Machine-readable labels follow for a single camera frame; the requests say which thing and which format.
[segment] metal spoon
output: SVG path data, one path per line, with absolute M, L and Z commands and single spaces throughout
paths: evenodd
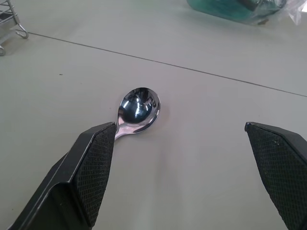
M 151 126 L 160 114 L 158 95 L 147 88 L 137 88 L 129 92 L 118 109 L 117 133 L 119 137 L 143 132 Z

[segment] wire basket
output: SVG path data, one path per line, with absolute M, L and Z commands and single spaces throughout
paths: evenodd
M 22 30 L 23 34 L 19 31 L 13 30 L 14 26 L 18 25 Z M 10 0 L 0 0 L 0 56 L 5 55 L 5 49 L 1 44 L 9 39 L 13 34 L 18 34 L 23 39 L 27 39 L 29 33 L 20 24 L 18 15 L 14 10 Z

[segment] green container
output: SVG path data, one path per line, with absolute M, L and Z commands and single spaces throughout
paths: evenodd
M 259 23 L 282 9 L 286 0 L 187 0 L 195 10 L 242 23 Z

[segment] black plastic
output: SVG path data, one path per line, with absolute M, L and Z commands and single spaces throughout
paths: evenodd
M 245 125 L 261 180 L 289 230 L 307 229 L 307 142 L 297 133 Z
M 115 132 L 115 123 L 107 123 L 80 134 L 10 230 L 91 229 L 109 177 Z

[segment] spoon bowl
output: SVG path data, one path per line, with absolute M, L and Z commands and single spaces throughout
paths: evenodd
M 160 114 L 160 99 L 148 88 L 137 88 L 129 92 L 118 109 L 115 140 L 128 134 L 143 132 Z

